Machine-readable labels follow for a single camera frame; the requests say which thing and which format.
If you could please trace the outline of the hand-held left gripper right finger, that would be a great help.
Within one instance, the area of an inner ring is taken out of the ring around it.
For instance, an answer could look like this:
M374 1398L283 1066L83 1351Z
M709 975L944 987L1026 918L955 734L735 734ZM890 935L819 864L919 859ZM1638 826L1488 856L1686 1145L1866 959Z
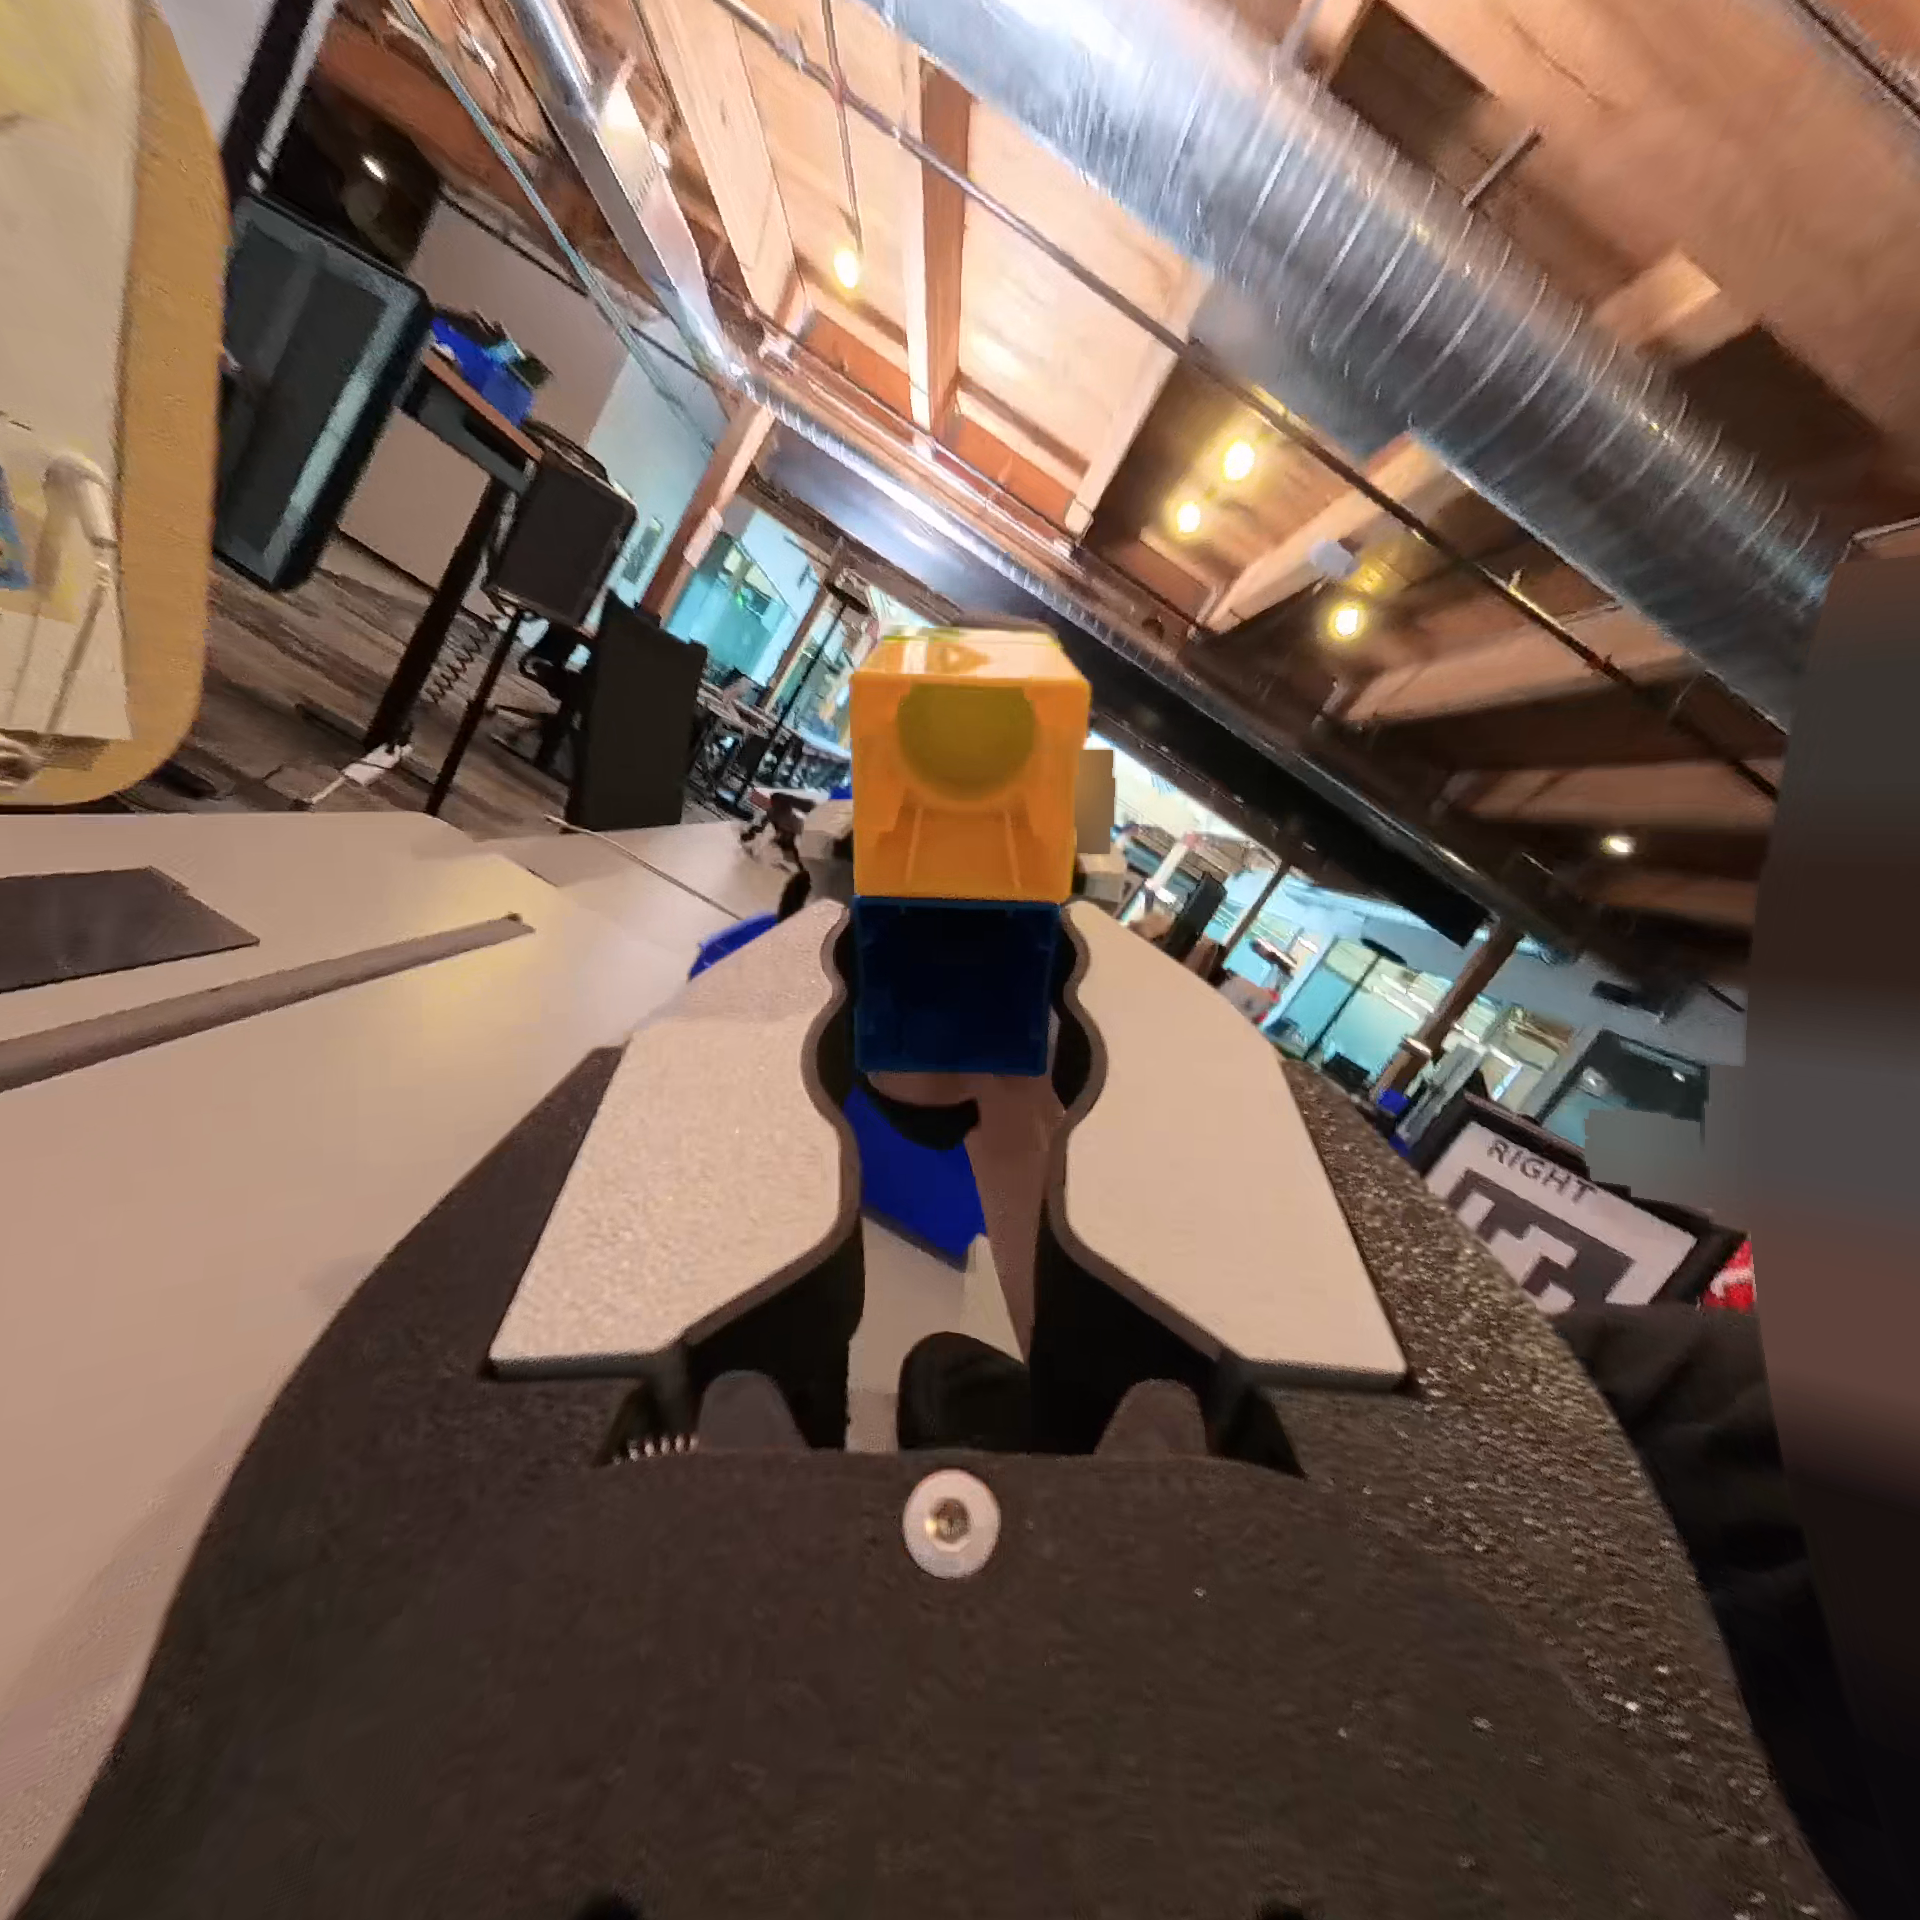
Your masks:
M1042 1430L1142 1379L1214 1428L1263 1386L1396 1394L1412 1369L1280 1052L1095 906L1062 914L1062 1121L1042 1188Z

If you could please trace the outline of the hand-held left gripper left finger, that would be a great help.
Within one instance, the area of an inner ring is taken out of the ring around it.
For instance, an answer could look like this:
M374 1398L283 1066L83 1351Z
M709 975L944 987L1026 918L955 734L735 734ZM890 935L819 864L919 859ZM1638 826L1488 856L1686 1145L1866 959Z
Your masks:
M847 1434L864 1311L851 908L813 900L643 1020L490 1340L501 1379L649 1379L676 1428L727 1371Z

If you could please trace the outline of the blue plastic bin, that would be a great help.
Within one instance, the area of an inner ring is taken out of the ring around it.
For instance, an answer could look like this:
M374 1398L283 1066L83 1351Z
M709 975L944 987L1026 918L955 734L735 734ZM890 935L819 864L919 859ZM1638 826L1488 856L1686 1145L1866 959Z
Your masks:
M921 1247L960 1263L985 1232L979 1191L965 1157L968 1106L951 1116L908 1116L877 1075L856 1070L851 1045L851 906L827 939L827 1014L802 1033L798 1063L809 1089L827 1095L827 1116L851 1126L851 1158L865 1214Z

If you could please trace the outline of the blue one-stud block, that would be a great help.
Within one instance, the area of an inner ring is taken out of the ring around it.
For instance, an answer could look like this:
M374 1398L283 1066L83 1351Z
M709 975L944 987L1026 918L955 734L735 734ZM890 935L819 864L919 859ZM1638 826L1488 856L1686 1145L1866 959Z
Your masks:
M1037 1078L1051 1052L1052 900L851 900L856 1070Z

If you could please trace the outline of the orange one-stud block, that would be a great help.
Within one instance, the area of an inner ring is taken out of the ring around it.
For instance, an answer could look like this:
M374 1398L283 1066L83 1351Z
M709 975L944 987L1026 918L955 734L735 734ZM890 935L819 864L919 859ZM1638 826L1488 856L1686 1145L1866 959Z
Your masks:
M847 688L856 897L1072 894L1091 684L1047 630L881 634Z

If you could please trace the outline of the grey desk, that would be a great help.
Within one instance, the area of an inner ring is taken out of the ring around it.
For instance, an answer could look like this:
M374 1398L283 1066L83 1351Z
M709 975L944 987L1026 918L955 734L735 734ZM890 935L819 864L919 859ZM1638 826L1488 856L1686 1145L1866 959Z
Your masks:
M5 996L5 1043L515 918L526 931L5 1089L5 1914L336 1309L589 1051L777 904L719 823L474 843L401 811L36 815L5 875L157 869L254 947Z

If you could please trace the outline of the black desk monitor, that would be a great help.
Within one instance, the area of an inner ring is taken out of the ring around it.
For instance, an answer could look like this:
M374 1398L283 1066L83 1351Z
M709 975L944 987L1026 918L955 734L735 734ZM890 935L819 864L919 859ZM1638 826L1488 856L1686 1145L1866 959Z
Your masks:
M515 498L481 590L556 627L584 627L635 530L635 499L569 456L541 457Z

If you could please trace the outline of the wooden top standing desk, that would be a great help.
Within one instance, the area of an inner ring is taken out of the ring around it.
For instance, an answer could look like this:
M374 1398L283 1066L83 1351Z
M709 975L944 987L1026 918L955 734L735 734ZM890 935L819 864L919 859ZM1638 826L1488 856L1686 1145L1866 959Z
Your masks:
M444 653L468 590L481 578L493 536L539 465L536 443L477 398L432 348L420 349L398 409L455 449L486 484L372 711L357 742L361 756L389 739L410 739L420 693Z

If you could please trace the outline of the framed marker sign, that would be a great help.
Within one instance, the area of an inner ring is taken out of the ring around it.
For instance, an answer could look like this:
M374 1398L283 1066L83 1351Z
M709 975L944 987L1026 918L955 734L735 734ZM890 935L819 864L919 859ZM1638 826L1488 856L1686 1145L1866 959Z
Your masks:
M1746 1246L1704 1212L1596 1179L1566 1139L1475 1092L1399 1147L1544 1315L1696 1305Z

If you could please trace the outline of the black partition panel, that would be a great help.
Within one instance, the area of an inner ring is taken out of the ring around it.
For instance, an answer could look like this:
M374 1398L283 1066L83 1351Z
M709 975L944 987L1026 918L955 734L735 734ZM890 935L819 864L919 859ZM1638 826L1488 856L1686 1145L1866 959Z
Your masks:
M709 653L657 617L610 598L584 669L563 826L676 826L698 734Z

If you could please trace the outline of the person's black jacket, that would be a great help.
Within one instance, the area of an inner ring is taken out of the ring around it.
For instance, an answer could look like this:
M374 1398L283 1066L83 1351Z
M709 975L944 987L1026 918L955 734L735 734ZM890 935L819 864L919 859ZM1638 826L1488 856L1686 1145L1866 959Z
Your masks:
M1825 1629L1756 1317L1570 1309L1555 1333L1666 1504L1766 1764L1821 1858L1833 1810L1816 1712Z

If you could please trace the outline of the blue storage bins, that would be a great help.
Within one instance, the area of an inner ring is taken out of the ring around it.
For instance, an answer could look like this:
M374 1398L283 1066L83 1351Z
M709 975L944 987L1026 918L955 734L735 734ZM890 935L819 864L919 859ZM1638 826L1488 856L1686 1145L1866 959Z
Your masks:
M433 311L428 323L432 349L465 381L465 386L518 426L535 409L535 385L526 380L526 358L515 341L474 315Z

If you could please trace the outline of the black display on stand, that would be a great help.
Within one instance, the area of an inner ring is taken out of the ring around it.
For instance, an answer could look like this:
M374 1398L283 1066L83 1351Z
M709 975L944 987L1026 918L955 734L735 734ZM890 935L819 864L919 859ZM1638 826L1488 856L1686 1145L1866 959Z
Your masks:
M412 279L293 208L232 216L212 482L215 557L306 585L428 336Z

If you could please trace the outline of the large corrugated silver duct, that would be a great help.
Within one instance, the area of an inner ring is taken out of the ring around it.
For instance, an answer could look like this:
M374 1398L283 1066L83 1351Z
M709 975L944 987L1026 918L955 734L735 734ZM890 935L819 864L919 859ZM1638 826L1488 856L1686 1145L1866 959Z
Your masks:
M1665 366L1225 4L879 19L1777 730L1837 542Z

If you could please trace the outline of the silver ceiling duct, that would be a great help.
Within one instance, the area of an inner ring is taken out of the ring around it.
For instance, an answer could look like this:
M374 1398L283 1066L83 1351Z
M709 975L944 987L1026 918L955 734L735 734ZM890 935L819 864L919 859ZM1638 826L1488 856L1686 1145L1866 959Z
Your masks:
M526 45L530 86L541 115L610 227L618 249L676 323L699 372L767 410L821 457L856 476L865 491L885 498L896 520L968 553L973 564L992 569L1062 617L1091 622L1091 611L1059 578L1026 565L1006 535L989 535L960 515L938 472L927 472L908 457L906 447L892 444L857 415L851 418L854 432L847 435L846 418L832 415L823 399L796 398L793 385L777 369L738 348L719 320L685 211L661 177L647 139L635 144L632 158L606 141L589 71L560 4L510 2L509 13Z

